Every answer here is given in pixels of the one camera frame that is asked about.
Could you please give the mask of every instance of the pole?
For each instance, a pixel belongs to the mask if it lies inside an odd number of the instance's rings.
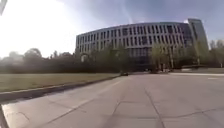
[[[0,128],[9,128],[2,110],[2,105],[0,105]]]

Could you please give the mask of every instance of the curb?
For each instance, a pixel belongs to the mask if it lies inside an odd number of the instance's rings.
[[[181,76],[224,76],[224,74],[203,74],[203,73],[169,73],[170,75]]]
[[[112,80],[117,77],[119,76],[104,78],[101,80],[96,80],[96,81],[91,81],[91,82],[86,82],[81,84],[70,83],[70,84],[64,84],[61,86],[59,85],[59,86],[52,86],[47,88],[37,88],[37,89],[29,89],[29,90],[21,90],[21,91],[13,91],[13,92],[2,92],[0,93],[0,102],[6,102],[6,101],[8,102],[8,101],[14,101],[17,99],[26,99],[26,98],[28,99],[37,98],[37,97],[41,97],[50,93],[62,92],[69,89],[85,87],[87,85],[103,82],[106,80]]]

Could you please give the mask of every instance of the sky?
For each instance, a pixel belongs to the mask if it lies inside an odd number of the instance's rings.
[[[203,21],[208,41],[224,39],[224,0],[8,0],[0,16],[0,57],[75,50],[76,35],[139,22]]]

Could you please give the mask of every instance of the building facade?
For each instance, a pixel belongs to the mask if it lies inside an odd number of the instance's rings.
[[[188,19],[186,23],[139,23],[87,32],[76,37],[76,49],[81,54],[88,54],[93,50],[101,51],[108,45],[112,45],[114,49],[123,45],[130,57],[141,61],[139,64],[144,64],[148,63],[146,58],[149,58],[156,44],[168,53],[176,48],[186,48],[195,42],[203,42],[208,47],[202,22]]]

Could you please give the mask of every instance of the concrete tile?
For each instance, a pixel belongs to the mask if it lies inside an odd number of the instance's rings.
[[[163,128],[157,119],[116,118],[108,123],[107,128]]]
[[[78,110],[97,115],[112,115],[118,102],[110,102],[106,100],[93,100],[84,106],[78,108]]]
[[[27,123],[27,120],[20,121],[20,123],[26,124],[26,126],[24,126],[23,128],[34,128],[40,126],[71,110],[69,108],[53,104],[45,100],[44,98],[21,101],[16,103],[16,107],[19,113],[23,113],[25,117],[29,120],[29,123]],[[18,120],[16,118],[11,118],[9,116],[9,118],[7,117],[6,120],[10,120],[10,126],[12,125],[16,128],[19,127],[17,126]]]
[[[165,100],[154,104],[162,117],[182,116],[199,111],[193,105],[180,100]]]
[[[224,127],[224,109],[208,111],[205,114]]]
[[[163,119],[166,128],[222,128],[203,114]]]
[[[10,128],[24,128],[29,125],[29,119],[23,113],[10,113],[6,115]]]
[[[157,114],[152,105],[140,103],[120,103],[115,115],[132,118],[154,118]]]
[[[149,103],[149,98],[143,91],[139,92],[127,92],[122,101],[125,102],[139,102],[139,103]]]
[[[109,117],[73,111],[42,128],[102,128]]]

